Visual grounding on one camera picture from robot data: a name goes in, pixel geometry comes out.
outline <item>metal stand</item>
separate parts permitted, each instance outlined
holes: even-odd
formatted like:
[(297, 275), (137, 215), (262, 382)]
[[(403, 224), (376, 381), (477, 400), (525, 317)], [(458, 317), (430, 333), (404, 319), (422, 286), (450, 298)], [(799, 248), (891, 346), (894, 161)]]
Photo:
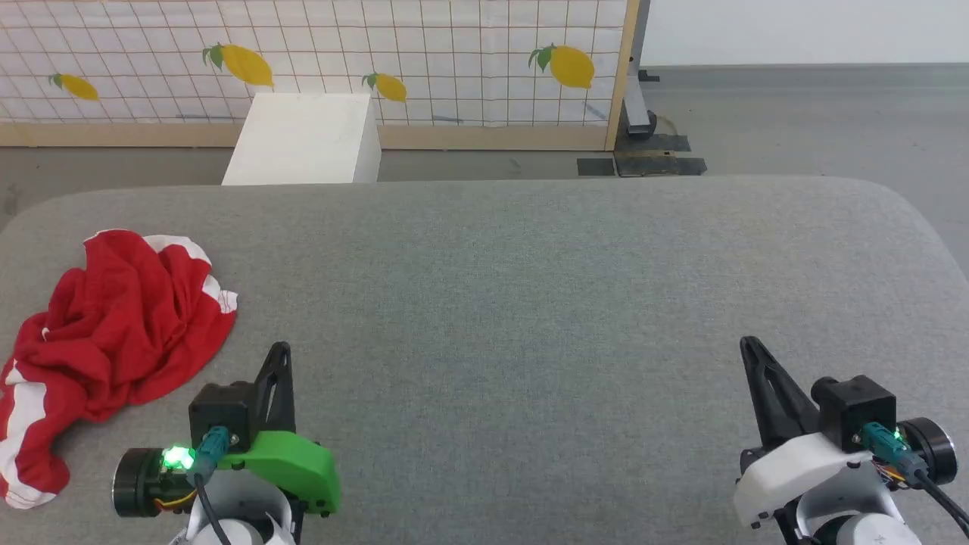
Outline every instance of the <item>metal stand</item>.
[(629, 120), (627, 130), (631, 135), (650, 135), (656, 130), (656, 115), (646, 106), (640, 88), (640, 57), (646, 36), (646, 20), (649, 19), (649, 0), (639, 0), (640, 10), (633, 32), (633, 50), (630, 52), (629, 69), (626, 71), (626, 96), (623, 106)]

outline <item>yellow lemon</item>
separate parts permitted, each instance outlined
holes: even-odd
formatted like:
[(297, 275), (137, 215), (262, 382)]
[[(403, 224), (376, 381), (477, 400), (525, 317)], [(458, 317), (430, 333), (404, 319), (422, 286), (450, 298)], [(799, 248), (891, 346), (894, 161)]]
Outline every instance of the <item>yellow lemon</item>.
[(258, 53), (251, 49), (243, 48), (233, 44), (216, 44), (211, 48), (202, 51), (202, 62), (211, 60), (218, 68), (222, 68), (222, 63), (226, 63), (226, 68), (233, 76), (249, 83), (250, 85), (268, 85), (272, 83), (272, 69)]
[(592, 66), (589, 55), (582, 51), (552, 44), (547, 48), (532, 51), (532, 55), (528, 57), (528, 66), (532, 65), (532, 59), (535, 57), (538, 57), (537, 62), (542, 72), (550, 63), (552, 76), (566, 87), (588, 89), (592, 86), (592, 77), (596, 75), (596, 69)]
[(94, 85), (88, 83), (86, 80), (78, 78), (77, 76), (71, 76), (70, 74), (54, 74), (52, 76), (47, 76), (47, 81), (62, 89), (67, 89), (67, 92), (78, 98), (84, 100), (99, 100), (98, 90), (94, 88)]
[(370, 85), (371, 89), (374, 85), (376, 85), (377, 92), (380, 93), (380, 96), (386, 98), (387, 100), (394, 100), (397, 102), (404, 102), (407, 100), (407, 87), (405, 87), (404, 84), (394, 76), (374, 72), (369, 76), (364, 76), (363, 82)]

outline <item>gray table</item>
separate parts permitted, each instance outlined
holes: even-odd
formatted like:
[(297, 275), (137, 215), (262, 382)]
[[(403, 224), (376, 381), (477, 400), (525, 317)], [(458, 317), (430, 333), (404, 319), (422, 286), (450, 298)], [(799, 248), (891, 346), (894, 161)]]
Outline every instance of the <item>gray table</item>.
[[(0, 235), (0, 345), (81, 265), (99, 229), (187, 235), (239, 293), (191, 383), (59, 441), (71, 484), (4, 542), (165, 543), (182, 519), (122, 520), (124, 449), (188, 437), (207, 381), (294, 349), (297, 425), (332, 449), (344, 508), (304, 543), (781, 542), (738, 527), (757, 442), (737, 341), (805, 387), (867, 373), (969, 444), (969, 289), (894, 193), (836, 178), (704, 177), (164, 188), (28, 210)], [(967, 456), (965, 451), (960, 455)], [(948, 487), (969, 505), (969, 475)], [(961, 539), (898, 494), (925, 543)]]

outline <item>wooden frame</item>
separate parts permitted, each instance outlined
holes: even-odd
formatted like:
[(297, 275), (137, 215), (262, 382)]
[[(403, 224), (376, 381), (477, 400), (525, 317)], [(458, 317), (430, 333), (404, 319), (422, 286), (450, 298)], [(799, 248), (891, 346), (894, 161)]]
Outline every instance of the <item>wooden frame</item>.
[[(628, 71), (628, 62), (623, 59), (630, 58), (639, 5), (639, 0), (626, 2), (608, 126), (382, 125), (378, 127), (381, 146), (384, 149), (614, 150)], [(242, 125), (238, 124), (3, 123), (0, 124), (0, 146), (232, 147), (241, 130)]]

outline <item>white cube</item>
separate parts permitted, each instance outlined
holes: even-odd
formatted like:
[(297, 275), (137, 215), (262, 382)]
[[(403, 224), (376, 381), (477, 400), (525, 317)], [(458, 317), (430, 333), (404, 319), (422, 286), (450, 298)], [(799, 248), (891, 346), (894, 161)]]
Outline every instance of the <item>white cube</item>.
[(222, 185), (377, 181), (370, 95), (259, 93)]

